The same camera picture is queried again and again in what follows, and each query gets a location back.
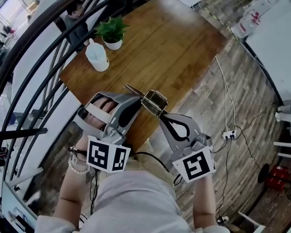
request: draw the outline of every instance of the potted plant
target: potted plant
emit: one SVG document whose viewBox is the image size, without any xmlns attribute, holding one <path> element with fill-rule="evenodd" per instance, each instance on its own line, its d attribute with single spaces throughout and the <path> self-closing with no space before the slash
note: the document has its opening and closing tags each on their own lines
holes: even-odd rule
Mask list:
<svg viewBox="0 0 291 233">
<path fill-rule="evenodd" d="M 111 50 L 117 50 L 123 43 L 125 28 L 128 25 L 123 23 L 122 17 L 109 18 L 108 22 L 101 22 L 100 26 L 95 28 L 97 35 L 101 35 L 102 40 Z"/>
</svg>

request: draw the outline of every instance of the green leaves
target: green leaves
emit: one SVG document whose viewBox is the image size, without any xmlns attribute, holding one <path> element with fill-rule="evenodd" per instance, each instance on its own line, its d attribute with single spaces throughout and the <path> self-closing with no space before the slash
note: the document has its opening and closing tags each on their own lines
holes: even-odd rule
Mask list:
<svg viewBox="0 0 291 233">
<path fill-rule="evenodd" d="M 115 43 L 123 40 L 125 28 L 128 25 L 123 23 L 122 17 L 109 18 L 108 22 L 101 22 L 100 26 L 95 28 L 97 35 L 101 35 L 102 39 L 107 43 Z"/>
</svg>

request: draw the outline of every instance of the beige pants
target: beige pants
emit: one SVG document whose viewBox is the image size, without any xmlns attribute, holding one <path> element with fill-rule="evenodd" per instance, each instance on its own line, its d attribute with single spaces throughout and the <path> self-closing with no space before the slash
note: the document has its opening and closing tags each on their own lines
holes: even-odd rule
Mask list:
<svg viewBox="0 0 291 233">
<path fill-rule="evenodd" d="M 153 155 L 154 151 L 148 141 L 146 141 L 137 152 L 148 152 Z M 174 188 L 174 177 L 152 156 L 146 154 L 137 154 L 127 160 L 125 171 L 148 171 L 161 180 L 166 181 L 172 188 Z M 112 173 L 101 172 L 99 181 L 104 180 Z"/>
</svg>

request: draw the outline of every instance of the wooden table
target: wooden table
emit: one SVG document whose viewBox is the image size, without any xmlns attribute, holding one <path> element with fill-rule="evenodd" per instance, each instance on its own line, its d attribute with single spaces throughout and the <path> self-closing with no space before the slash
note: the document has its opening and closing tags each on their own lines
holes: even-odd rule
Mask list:
<svg viewBox="0 0 291 233">
<path fill-rule="evenodd" d="M 160 91 L 170 111 L 225 43 L 218 30 L 179 0 L 152 0 L 123 20 L 130 26 L 119 50 L 106 48 L 110 61 L 106 71 L 95 71 L 83 50 L 60 74 L 83 105 L 99 91 L 127 93 L 123 86 L 129 83 L 144 93 Z M 142 109 L 127 141 L 137 150 L 157 126 L 158 118 Z"/>
</svg>

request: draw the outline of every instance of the white plant pot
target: white plant pot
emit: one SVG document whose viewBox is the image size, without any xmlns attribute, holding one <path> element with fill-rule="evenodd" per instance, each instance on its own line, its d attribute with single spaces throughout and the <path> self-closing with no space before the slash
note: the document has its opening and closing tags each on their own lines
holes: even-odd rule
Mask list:
<svg viewBox="0 0 291 233">
<path fill-rule="evenodd" d="M 105 41 L 103 41 L 105 44 L 106 44 L 106 46 L 109 48 L 109 49 L 111 49 L 111 50 L 118 50 L 120 47 L 121 47 L 121 45 L 122 45 L 122 43 L 123 43 L 123 41 L 122 40 L 120 40 L 120 41 L 118 41 L 118 42 L 115 42 L 115 43 L 108 43 L 108 42 L 105 42 Z"/>
</svg>

